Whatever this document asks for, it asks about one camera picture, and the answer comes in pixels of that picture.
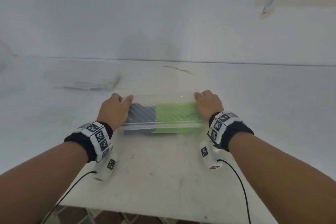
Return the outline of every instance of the clear plastic container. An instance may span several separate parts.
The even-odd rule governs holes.
[[[204,124],[193,93],[135,95],[121,130],[125,135],[185,134]]]

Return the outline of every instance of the white table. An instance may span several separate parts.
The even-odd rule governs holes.
[[[55,89],[44,73],[58,59],[17,57],[0,74],[0,173],[61,143],[94,120],[112,92]],[[336,179],[335,67],[120,61],[121,95],[217,93],[263,140]],[[113,136],[119,155],[108,183],[83,179],[62,204],[211,223],[247,223],[243,190],[224,166],[205,169],[195,138]],[[252,223],[276,223],[229,153]],[[78,175],[91,171],[87,164]]]

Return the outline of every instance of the white backdrop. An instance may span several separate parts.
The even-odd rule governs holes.
[[[16,55],[336,65],[336,9],[255,0],[0,0]]]

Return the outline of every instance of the hand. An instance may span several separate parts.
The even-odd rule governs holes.
[[[219,97],[212,94],[210,90],[203,91],[202,94],[195,92],[197,109],[200,115],[202,115],[206,121],[209,121],[214,113],[222,112],[224,108]]]
[[[128,117],[128,109],[133,101],[134,96],[129,95],[123,104],[120,101],[123,99],[119,94],[113,93],[112,96],[101,104],[97,121],[105,122],[116,131],[121,127]]]

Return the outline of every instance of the floor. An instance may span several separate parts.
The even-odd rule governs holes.
[[[205,224],[97,209],[58,206],[46,224]]]

